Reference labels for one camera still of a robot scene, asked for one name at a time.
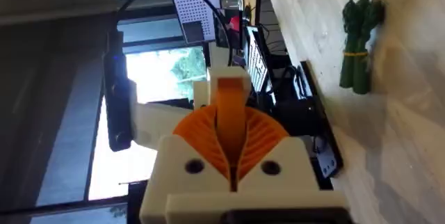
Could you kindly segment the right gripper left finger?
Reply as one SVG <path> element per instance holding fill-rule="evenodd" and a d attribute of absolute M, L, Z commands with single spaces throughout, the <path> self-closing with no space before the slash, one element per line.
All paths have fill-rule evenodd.
<path fill-rule="evenodd" d="M 218 142 L 216 106 L 192 111 L 163 136 L 140 205 L 147 224 L 220 223 L 230 168 Z"/>

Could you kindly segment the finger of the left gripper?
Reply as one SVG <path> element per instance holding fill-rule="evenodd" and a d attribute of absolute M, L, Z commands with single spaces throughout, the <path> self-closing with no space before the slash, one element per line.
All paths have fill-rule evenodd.
<path fill-rule="evenodd" d="M 246 102 L 251 91 L 249 74 L 239 66 L 210 69 L 210 102 L 216 106 L 216 134 L 230 164 L 237 164 L 246 136 Z"/>
<path fill-rule="evenodd" d="M 198 110 L 203 106 L 208 106 L 209 102 L 209 82 L 194 81 L 193 82 L 193 105 Z"/>

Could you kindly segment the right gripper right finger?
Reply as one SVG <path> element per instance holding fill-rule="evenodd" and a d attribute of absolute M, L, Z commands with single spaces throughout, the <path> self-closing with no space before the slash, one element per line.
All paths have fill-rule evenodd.
<path fill-rule="evenodd" d="M 246 137 L 237 166 L 238 192 L 318 190 L 305 144 L 269 115 L 246 109 Z"/>

